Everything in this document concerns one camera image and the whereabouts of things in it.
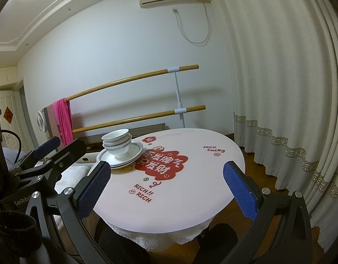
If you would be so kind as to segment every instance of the ballet barre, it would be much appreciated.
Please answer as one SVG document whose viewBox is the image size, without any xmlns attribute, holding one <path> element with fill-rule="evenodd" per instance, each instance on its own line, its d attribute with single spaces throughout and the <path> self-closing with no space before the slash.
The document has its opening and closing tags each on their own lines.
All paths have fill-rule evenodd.
<svg viewBox="0 0 338 264">
<path fill-rule="evenodd" d="M 200 110 L 205 110 L 205 105 L 188 107 L 188 108 L 180 108 L 180 110 L 175 109 L 175 110 L 170 110 L 170 111 L 164 111 L 164 112 L 159 112 L 159 113 L 153 113 L 153 114 L 142 115 L 142 116 L 138 116 L 138 117 L 122 119 L 122 120 L 118 120 L 118 121 L 112 121 L 112 122 L 108 122 L 108 123 L 103 123 L 103 124 L 83 127 L 83 128 L 79 128 L 79 129 L 74 129 L 74 130 L 72 130 L 72 132 L 74 134 L 74 133 L 79 133 L 79 132 L 84 132 L 84 131 L 90 131 L 90 130 L 105 128 L 105 127 L 115 126 L 115 125 L 121 125 L 121 124 L 126 124 L 126 123 L 131 123 L 131 122 L 137 122 L 137 121 L 142 121 L 142 120 L 165 117 L 165 116 L 170 116 L 170 115 L 175 115 L 175 114 L 183 114 L 183 113 L 200 111 Z"/>
<path fill-rule="evenodd" d="M 205 110 L 205 105 L 182 108 L 179 85 L 178 85 L 176 73 L 181 72 L 181 71 L 194 70 L 194 69 L 199 69 L 198 64 L 186 65 L 186 66 L 174 66 L 172 68 L 151 71 L 151 72 L 143 73 L 143 74 L 140 74 L 140 75 L 135 75 L 135 76 L 119 79 L 117 81 L 109 82 L 109 83 L 106 83 L 106 84 L 103 84 L 103 85 L 99 85 L 99 86 L 90 88 L 88 90 L 84 90 L 82 92 L 79 92 L 77 94 L 74 94 L 70 97 L 67 97 L 66 98 L 67 101 L 70 101 L 70 100 L 76 99 L 78 97 L 85 96 L 87 94 L 90 94 L 90 93 L 93 93 L 93 92 L 96 92 L 96 91 L 99 91 L 99 90 L 102 90 L 102 89 L 105 89 L 105 88 L 109 88 L 109 87 L 112 87 L 112 86 L 115 86 L 115 85 L 124 84 L 124 83 L 127 83 L 127 82 L 136 81 L 136 80 L 140 80 L 140 79 L 147 78 L 147 77 L 163 75 L 163 74 L 167 74 L 167 73 L 173 73 L 174 74 L 175 90 L 176 90 L 177 106 L 178 106 L 177 109 L 159 112 L 159 113 L 147 114 L 147 115 L 142 115 L 142 116 L 137 116 L 137 117 L 133 117 L 133 118 L 127 118 L 127 119 L 122 119 L 122 120 L 117 120 L 117 121 L 112 121 L 112 122 L 107 122 L 107 123 L 102 123 L 102 124 L 98 124 L 98 125 L 87 126 L 87 127 L 83 127 L 83 128 L 74 129 L 74 130 L 72 130 L 72 132 L 73 133 L 85 132 L 85 131 L 105 128 L 105 127 L 121 125 L 121 124 L 136 122 L 136 121 L 142 121 L 142 120 L 148 120 L 148 119 L 153 119 L 153 118 L 158 118 L 158 117 L 170 116 L 170 115 L 175 115 L 175 114 L 178 114 L 180 116 L 180 122 L 182 124 L 182 127 L 184 128 L 185 127 L 185 121 L 184 121 L 184 114 L 185 113 Z"/>
</svg>

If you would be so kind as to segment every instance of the stacked bowls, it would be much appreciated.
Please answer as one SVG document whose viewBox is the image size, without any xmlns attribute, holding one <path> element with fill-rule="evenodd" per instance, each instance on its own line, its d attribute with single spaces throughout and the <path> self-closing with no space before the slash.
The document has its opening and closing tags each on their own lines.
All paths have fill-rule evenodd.
<svg viewBox="0 0 338 264">
<path fill-rule="evenodd" d="M 103 147 L 116 158 L 124 158 L 128 154 L 132 135 L 128 129 L 112 131 L 102 136 Z"/>
</svg>

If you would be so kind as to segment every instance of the white tablecloth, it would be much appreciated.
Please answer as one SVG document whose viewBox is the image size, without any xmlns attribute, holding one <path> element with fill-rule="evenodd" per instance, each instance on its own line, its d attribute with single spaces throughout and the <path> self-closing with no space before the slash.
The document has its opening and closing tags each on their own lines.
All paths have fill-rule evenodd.
<svg viewBox="0 0 338 264">
<path fill-rule="evenodd" d="M 169 232 L 169 233 L 140 233 L 133 232 L 122 229 L 115 225 L 112 225 L 105 221 L 107 225 L 110 226 L 112 230 L 114 230 L 117 234 L 126 237 L 133 242 L 136 242 L 138 245 L 142 246 L 147 251 L 161 251 L 169 248 L 174 243 L 177 244 L 185 244 L 191 240 L 193 240 L 197 235 L 199 235 L 204 229 L 206 229 L 210 222 L 214 217 L 206 220 L 205 222 L 195 225 L 194 227 L 182 229 L 179 231 Z"/>
</svg>

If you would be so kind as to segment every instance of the blue gripper pad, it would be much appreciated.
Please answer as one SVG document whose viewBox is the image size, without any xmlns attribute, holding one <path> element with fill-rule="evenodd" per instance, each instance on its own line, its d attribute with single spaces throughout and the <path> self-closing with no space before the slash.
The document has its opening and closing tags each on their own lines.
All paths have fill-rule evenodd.
<svg viewBox="0 0 338 264">
<path fill-rule="evenodd" d="M 88 217 L 110 179 L 110 165 L 100 161 L 89 176 L 83 177 L 75 187 L 73 204 L 80 219 Z"/>
<path fill-rule="evenodd" d="M 255 220 L 258 214 L 257 199 L 230 162 L 225 163 L 223 176 L 244 216 Z"/>
<path fill-rule="evenodd" d="M 33 159 L 39 161 L 59 146 L 60 139 L 54 136 L 34 150 Z"/>
</svg>

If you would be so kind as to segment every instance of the white plate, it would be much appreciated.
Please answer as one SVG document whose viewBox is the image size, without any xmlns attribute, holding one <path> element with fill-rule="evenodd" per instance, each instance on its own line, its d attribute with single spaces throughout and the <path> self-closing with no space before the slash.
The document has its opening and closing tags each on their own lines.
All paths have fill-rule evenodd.
<svg viewBox="0 0 338 264">
<path fill-rule="evenodd" d="M 97 156 L 97 162 L 105 161 L 112 169 L 120 169 L 120 167 L 126 167 L 132 162 L 136 161 L 143 151 L 143 145 L 141 142 L 132 141 L 128 155 L 124 158 L 118 159 L 114 155 L 110 154 L 107 149 L 102 150 Z"/>
</svg>

